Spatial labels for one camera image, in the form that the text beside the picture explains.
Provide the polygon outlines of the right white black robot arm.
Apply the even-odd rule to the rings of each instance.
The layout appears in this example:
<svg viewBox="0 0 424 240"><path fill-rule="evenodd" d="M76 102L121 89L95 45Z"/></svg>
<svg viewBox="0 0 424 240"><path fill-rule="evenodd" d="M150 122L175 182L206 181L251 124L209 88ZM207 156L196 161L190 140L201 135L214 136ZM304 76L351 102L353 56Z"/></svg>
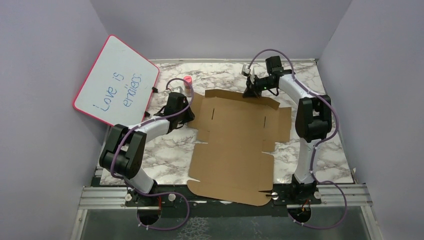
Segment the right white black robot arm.
<svg viewBox="0 0 424 240"><path fill-rule="evenodd" d="M295 130L300 138L298 163L287 197L300 204L316 192L315 157L320 143L332 129L331 98L319 95L297 80L292 69L284 69L281 58L272 56L265 60L267 76L258 77L251 65L243 65L241 73L246 77L244 98L260 98L263 91L284 91L297 103Z"/></svg>

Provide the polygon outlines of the brown cardboard box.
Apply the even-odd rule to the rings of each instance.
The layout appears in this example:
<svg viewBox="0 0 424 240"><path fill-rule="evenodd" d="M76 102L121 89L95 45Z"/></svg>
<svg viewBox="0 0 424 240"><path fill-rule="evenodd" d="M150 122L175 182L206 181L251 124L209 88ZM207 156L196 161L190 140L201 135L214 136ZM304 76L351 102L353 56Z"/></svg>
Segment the brown cardboard box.
<svg viewBox="0 0 424 240"><path fill-rule="evenodd" d="M269 97L209 89L191 105L197 130L188 189L217 200L264 206L271 200L276 143L290 141L292 109Z"/></svg>

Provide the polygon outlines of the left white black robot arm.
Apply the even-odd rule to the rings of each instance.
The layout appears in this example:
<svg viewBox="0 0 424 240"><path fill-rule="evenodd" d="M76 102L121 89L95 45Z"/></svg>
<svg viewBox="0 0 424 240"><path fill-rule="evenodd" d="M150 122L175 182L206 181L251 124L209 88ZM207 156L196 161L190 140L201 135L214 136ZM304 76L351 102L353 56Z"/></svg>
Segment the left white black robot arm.
<svg viewBox="0 0 424 240"><path fill-rule="evenodd" d="M114 125L99 157L99 165L125 181L144 205L152 205L160 195L157 182L142 169L146 143L164 136L195 119L187 97L171 92L167 103L154 117L134 126Z"/></svg>

